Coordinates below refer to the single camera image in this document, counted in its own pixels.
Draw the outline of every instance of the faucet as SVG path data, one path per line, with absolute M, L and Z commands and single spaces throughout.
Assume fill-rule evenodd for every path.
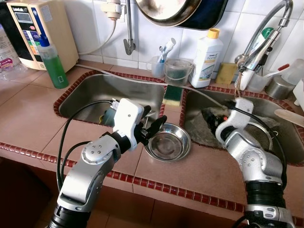
M 281 9 L 285 7 L 283 17 L 279 22 L 279 27 L 277 30 L 272 30 L 266 40 L 261 44 L 261 46 L 250 54 L 250 50 L 253 48 L 257 37 L 262 32 L 265 25 L 268 21 Z M 252 75 L 258 73 L 260 69 L 265 65 L 269 53 L 273 49 L 273 45 L 280 37 L 280 30 L 288 26 L 291 12 L 293 10 L 293 1 L 292 0 L 282 0 L 278 3 L 264 18 L 261 24 L 258 26 L 254 32 L 250 42 L 248 43 L 243 54 L 238 55 L 235 58 L 235 63 L 238 66 L 238 71 L 242 74 L 240 80 L 240 89 L 245 90 Z
M 127 8 L 127 23 L 128 23 L 128 35 L 129 35 L 129 40 L 124 39 L 124 49 L 127 55 L 131 55 L 132 52 L 135 50 L 135 44 L 133 41 L 133 36 L 132 36 L 132 21 L 131 21 L 131 6 L 130 6 L 130 0 L 125 1 L 126 8 Z

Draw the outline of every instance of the green liquid soap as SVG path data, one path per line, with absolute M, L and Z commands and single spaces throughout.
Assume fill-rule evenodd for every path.
M 43 63 L 54 84 L 54 87 L 57 89 L 66 88 L 68 86 L 68 80 L 59 57 L 57 56 L 51 59 L 43 59 Z

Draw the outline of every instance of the double sink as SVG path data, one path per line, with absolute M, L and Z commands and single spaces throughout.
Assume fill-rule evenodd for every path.
M 234 99 L 231 94 L 200 90 L 218 102 L 227 99 Z M 111 100 L 115 98 L 129 98 L 142 106 L 150 105 L 155 114 L 149 117 L 148 125 L 158 118 L 165 89 L 162 85 L 151 85 L 126 81 L 121 78 L 96 74 L 85 78 L 80 85 L 62 102 L 59 112 L 64 117 L 70 117 L 77 109 L 97 100 Z M 269 117 L 280 123 L 276 127 L 279 141 L 284 149 L 287 162 L 292 164 L 304 161 L 304 146 L 297 133 L 295 126 L 274 114 L 276 109 L 281 107 L 269 100 L 247 97 L 254 104 L 253 114 L 262 117 Z M 99 118 L 109 108 L 109 104 L 96 104 L 86 108 L 75 118 L 93 123 L 99 123 Z M 185 120 L 193 119 L 205 107 L 216 107 L 209 99 L 193 91 L 187 93 Z M 273 151 L 276 152 L 278 146 L 274 142 Z

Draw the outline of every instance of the yellow bottle cap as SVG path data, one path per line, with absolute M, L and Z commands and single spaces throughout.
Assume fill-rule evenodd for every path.
M 207 37 L 210 39 L 217 39 L 219 37 L 219 29 L 217 28 L 209 29 Z

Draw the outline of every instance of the red tile trim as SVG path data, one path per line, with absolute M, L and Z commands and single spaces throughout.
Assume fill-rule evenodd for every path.
M 114 71 L 108 71 L 111 74 L 117 75 L 117 76 L 121 76 L 121 77 L 126 77 L 126 78 L 132 78 L 132 79 L 139 79 L 139 80 L 144 80 L 144 81 L 151 81 L 151 82 L 157 82 L 157 83 L 164 83 L 163 80 L 160 80 L 159 78 L 154 78 L 154 77 L 145 77 L 145 76 L 139 76 L 139 75 L 130 75 L 130 74 L 125 74 L 125 73 L 117 73 Z M 55 112 L 55 114 L 58 117 L 62 117 L 65 118 L 63 115 L 60 114 L 59 112 L 59 107 L 62 104 L 62 102 L 76 89 L 76 87 L 87 77 L 95 75 L 95 74 L 100 74 L 100 72 L 96 71 L 96 70 L 92 70 L 89 72 L 86 72 L 85 74 L 81 75 L 81 77 L 79 79 L 77 79 L 65 92 L 64 94 L 62 94 L 61 97 L 59 97 L 53 104 L 53 110 Z M 161 109 L 160 109 L 160 114 L 159 117 L 163 116 L 165 110 L 165 104 L 161 105 Z M 90 124 L 94 124 L 94 125 L 102 125 L 102 124 L 98 124 L 98 123 L 93 123 L 93 122 L 88 122 L 88 121 L 83 121 L 83 120 L 78 120 L 77 121 L 82 121 L 82 122 L 86 122 L 86 123 L 90 123 Z
M 225 199 L 219 199 L 217 197 L 204 195 L 198 192 L 193 192 L 178 187 L 170 186 L 163 183 L 154 182 L 152 180 L 147 180 L 139 177 L 134 177 L 133 184 L 137 184 L 149 189 L 155 189 L 168 194 L 176 195 L 179 197 L 187 198 L 204 204 L 209 204 L 215 207 L 224 208 L 228 210 L 237 211 L 240 213 L 244 212 L 245 205 L 240 203 L 231 202 Z M 294 224 L 296 226 L 304 227 L 304 219 L 299 217 L 293 217 Z
M 221 90 L 221 88 L 219 87 L 214 87 L 214 86 L 207 86 L 204 88 L 205 90 L 211 90 L 211 91 L 218 91 L 218 92 L 223 92 L 223 90 Z M 180 113 L 180 127 L 184 128 L 184 121 L 185 121 L 185 113 L 186 113 L 186 100 L 187 100 L 187 94 L 190 90 L 186 90 L 184 89 L 183 95 L 182 95 L 182 103 L 181 103 L 181 113 Z M 234 89 L 225 89 L 225 93 L 231 93 L 234 94 Z M 270 96 L 266 95 L 266 94 L 259 94 L 259 93 L 252 93 L 252 92 L 248 92 L 248 91 L 242 91 L 241 94 L 243 96 L 250 96 L 250 97 L 258 97 L 258 98 L 262 98 L 265 100 L 269 100 L 273 103 L 276 103 L 277 105 L 281 106 L 284 109 L 287 109 L 291 112 L 295 112 L 292 107 L 286 103 L 283 100 L 277 100 L 277 99 L 273 99 Z M 298 125 L 295 125 L 296 130 L 302 140 L 302 143 L 304 145 L 304 128 L 300 127 Z M 207 147 L 207 148 L 212 148 L 214 150 L 220 150 L 220 151 L 225 151 L 225 149 L 223 148 L 218 148 L 218 147 L 212 147 L 212 146 L 208 146 L 208 145 L 204 145 L 201 143 L 198 143 L 194 140 L 191 140 L 193 143 L 199 145 L 199 146 L 203 146 L 203 147 Z M 288 165 L 292 165 L 292 166 L 296 166 L 296 167 L 304 167 L 304 162 L 299 163 L 299 164 L 291 164 L 288 163 Z
M 16 147 L 14 145 L 9 145 L 3 142 L 0 142 L 0 149 L 7 150 L 8 152 L 15 152 L 15 153 L 21 153 L 25 156 L 29 156 L 31 158 L 44 160 L 51 163 L 57 162 L 57 157 L 49 154 L 44 154 L 32 150 L 27 150 L 24 148 Z M 75 161 L 67 160 L 66 166 L 73 167 L 76 164 Z M 231 202 L 225 199 L 219 199 L 213 196 L 204 195 L 198 192 L 193 192 L 190 190 L 185 190 L 182 188 L 178 188 L 175 186 L 170 186 L 167 184 L 154 182 L 152 180 L 147 180 L 139 177 L 134 177 L 132 175 L 116 172 L 116 171 L 110 171 L 107 174 L 108 178 L 117 179 L 120 181 L 125 181 L 128 183 L 137 184 L 149 189 L 155 189 L 158 191 L 166 192 L 168 194 L 176 195 L 179 197 L 187 198 L 190 200 L 198 201 L 204 204 L 209 204 L 215 207 L 225 208 L 228 210 L 238 211 L 238 212 L 244 212 L 244 205 L 240 203 Z M 304 227 L 304 219 L 293 217 L 294 223 L 296 226 Z

